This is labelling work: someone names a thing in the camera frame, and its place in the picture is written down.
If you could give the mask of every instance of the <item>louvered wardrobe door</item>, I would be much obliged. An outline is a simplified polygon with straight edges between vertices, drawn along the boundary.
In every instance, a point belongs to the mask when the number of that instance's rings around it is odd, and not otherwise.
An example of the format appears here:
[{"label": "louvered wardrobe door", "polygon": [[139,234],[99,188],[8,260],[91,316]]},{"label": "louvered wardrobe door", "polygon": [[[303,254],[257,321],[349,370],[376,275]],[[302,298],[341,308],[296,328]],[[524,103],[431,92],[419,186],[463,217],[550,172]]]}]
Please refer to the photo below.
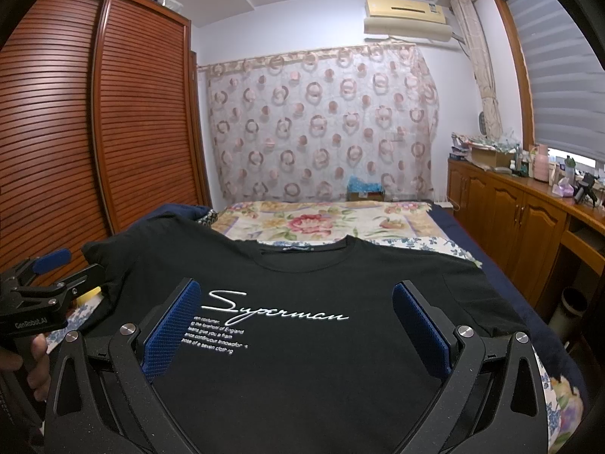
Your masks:
[{"label": "louvered wardrobe door", "polygon": [[38,0],[0,51],[0,270],[109,235],[90,131],[102,0]]},{"label": "louvered wardrobe door", "polygon": [[163,203],[199,204],[187,27],[110,0],[95,63],[99,174],[115,231]]}]

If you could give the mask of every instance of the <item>human hand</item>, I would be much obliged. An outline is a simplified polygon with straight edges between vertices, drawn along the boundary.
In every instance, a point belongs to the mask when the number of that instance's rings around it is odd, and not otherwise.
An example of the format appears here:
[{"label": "human hand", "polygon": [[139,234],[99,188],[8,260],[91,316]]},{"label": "human hand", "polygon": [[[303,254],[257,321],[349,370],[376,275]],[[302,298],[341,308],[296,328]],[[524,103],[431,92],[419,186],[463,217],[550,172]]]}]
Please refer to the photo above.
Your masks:
[{"label": "human hand", "polygon": [[[46,350],[48,345],[44,335],[36,336],[31,342],[31,356],[36,366],[27,374],[27,383],[34,390],[34,398],[44,401],[48,396],[50,387],[50,362]],[[20,355],[0,347],[0,370],[3,372],[15,372],[23,365]]]}]

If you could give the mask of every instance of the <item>black t-shirt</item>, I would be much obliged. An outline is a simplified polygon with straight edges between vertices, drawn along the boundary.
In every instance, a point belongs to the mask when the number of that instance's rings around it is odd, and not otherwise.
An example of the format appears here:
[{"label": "black t-shirt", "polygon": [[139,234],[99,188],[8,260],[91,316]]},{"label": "black t-shirt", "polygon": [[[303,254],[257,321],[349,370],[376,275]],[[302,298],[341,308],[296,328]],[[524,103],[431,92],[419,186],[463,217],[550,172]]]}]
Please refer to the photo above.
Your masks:
[{"label": "black t-shirt", "polygon": [[93,317],[113,309],[92,336],[140,323],[182,278],[199,282],[200,313],[154,386],[209,454],[390,454],[441,385],[392,309],[402,280],[455,325],[527,332],[473,263],[350,236],[284,250],[163,215],[84,254],[110,281]]}]

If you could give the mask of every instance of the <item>wooden countertop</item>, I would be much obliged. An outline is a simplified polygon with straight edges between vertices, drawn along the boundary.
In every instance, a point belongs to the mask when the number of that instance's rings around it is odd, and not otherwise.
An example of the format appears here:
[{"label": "wooden countertop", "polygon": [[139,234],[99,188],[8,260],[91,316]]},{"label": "wooden countertop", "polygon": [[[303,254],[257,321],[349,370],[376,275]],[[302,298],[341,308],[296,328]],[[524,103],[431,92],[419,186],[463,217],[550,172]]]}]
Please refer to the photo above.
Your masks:
[{"label": "wooden countertop", "polygon": [[531,177],[517,177],[508,174],[497,174],[490,171],[484,171],[464,160],[448,160],[449,164],[456,166],[464,166],[467,169],[474,170],[478,173],[484,173],[488,177],[497,179],[522,191],[532,194],[548,203],[559,207],[575,218],[580,219],[593,229],[597,230],[602,235],[605,235],[605,210],[602,208],[593,208],[589,204],[576,204],[573,198],[560,198],[552,194],[552,186],[548,183],[543,183]]}]

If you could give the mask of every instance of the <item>air conditioner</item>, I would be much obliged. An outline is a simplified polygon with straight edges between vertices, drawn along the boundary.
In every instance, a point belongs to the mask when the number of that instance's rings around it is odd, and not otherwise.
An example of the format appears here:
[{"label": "air conditioner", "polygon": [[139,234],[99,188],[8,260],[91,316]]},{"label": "air conditioner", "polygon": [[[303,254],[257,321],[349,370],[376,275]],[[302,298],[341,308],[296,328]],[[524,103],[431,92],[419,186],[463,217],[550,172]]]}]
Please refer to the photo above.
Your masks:
[{"label": "air conditioner", "polygon": [[449,41],[452,28],[446,24],[443,8],[412,0],[366,0],[366,34],[418,37]]}]

